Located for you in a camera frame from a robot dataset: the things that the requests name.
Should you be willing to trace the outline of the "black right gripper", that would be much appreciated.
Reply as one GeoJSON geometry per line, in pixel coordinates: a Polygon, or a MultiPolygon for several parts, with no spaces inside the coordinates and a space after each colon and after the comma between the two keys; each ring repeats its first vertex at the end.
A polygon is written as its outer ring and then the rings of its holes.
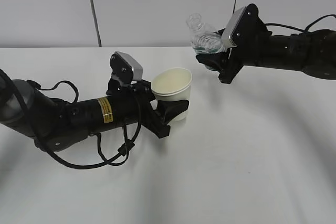
{"type": "Polygon", "coordinates": [[[265,58],[271,52],[271,47],[236,47],[230,53],[198,54],[199,63],[221,72],[219,80],[224,84],[231,84],[233,79],[244,66],[265,67],[265,58]]]}

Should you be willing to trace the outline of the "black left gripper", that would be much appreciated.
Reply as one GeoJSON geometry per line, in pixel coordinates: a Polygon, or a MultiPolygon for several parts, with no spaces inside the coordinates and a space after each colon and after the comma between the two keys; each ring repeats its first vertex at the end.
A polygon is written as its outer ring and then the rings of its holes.
{"type": "Polygon", "coordinates": [[[189,100],[158,100],[156,110],[151,106],[155,99],[150,82],[141,80],[128,86],[121,86],[110,79],[106,91],[113,115],[114,127],[140,123],[158,138],[169,136],[172,122],[181,121],[188,114],[189,100]]]}

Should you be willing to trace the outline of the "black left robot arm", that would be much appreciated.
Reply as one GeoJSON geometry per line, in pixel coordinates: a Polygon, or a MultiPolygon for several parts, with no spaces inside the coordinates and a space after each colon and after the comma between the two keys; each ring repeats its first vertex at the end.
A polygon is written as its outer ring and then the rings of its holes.
{"type": "Polygon", "coordinates": [[[1,73],[1,124],[34,140],[39,149],[59,152],[95,133],[138,123],[158,138],[170,133],[169,123],[187,111],[189,101],[157,102],[150,82],[133,81],[123,72],[111,74],[106,96],[68,102],[49,98],[31,80],[10,79],[1,73]]]}

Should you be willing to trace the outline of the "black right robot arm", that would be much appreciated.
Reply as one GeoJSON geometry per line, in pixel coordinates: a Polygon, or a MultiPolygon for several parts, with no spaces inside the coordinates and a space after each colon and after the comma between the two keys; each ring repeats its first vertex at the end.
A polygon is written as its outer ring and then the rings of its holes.
{"type": "Polygon", "coordinates": [[[260,32],[227,52],[198,54],[199,63],[219,73],[230,84],[244,66],[303,72],[335,80],[335,31],[316,30],[290,36],[260,32]]]}

